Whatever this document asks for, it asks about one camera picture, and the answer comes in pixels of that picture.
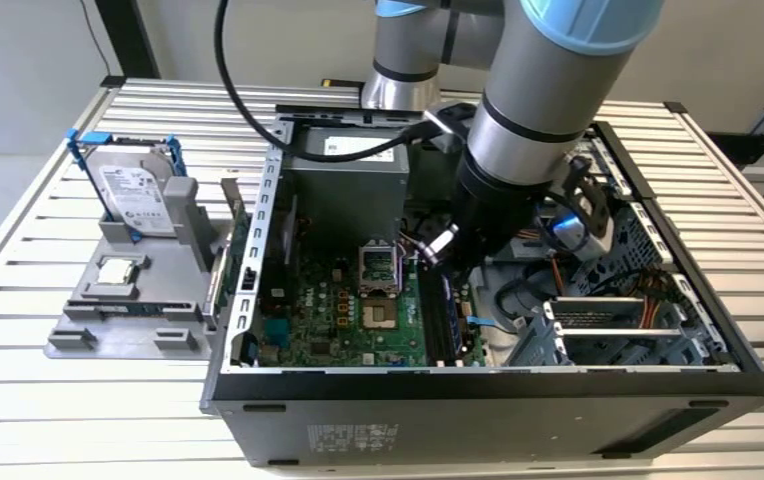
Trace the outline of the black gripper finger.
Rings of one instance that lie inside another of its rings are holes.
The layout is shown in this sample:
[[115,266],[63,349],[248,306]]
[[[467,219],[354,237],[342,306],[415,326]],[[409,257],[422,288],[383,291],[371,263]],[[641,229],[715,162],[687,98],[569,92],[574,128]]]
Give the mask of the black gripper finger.
[[442,232],[431,241],[421,246],[421,253],[430,265],[443,263],[454,250],[454,244],[458,237],[459,227],[455,223],[450,223]]

